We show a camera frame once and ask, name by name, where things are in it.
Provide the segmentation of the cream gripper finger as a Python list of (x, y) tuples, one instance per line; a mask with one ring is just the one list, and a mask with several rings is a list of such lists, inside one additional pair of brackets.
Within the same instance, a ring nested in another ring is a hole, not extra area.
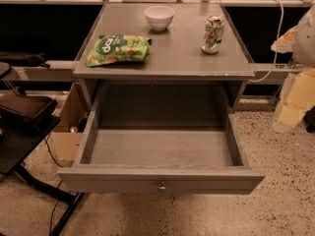
[(281, 54), (291, 52), (296, 29), (297, 27), (289, 29), (272, 44), (271, 49)]
[(284, 133), (295, 128), (306, 112), (315, 106), (315, 69), (289, 73), (284, 80), (277, 104), (273, 129)]

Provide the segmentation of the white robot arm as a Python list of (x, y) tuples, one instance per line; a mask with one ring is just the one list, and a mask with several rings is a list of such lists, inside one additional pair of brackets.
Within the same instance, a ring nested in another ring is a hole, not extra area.
[(315, 106), (315, 5), (271, 49), (278, 53), (291, 52), (293, 60), (306, 68), (297, 75), (289, 74), (284, 80), (273, 124), (277, 132), (283, 133), (294, 128)]

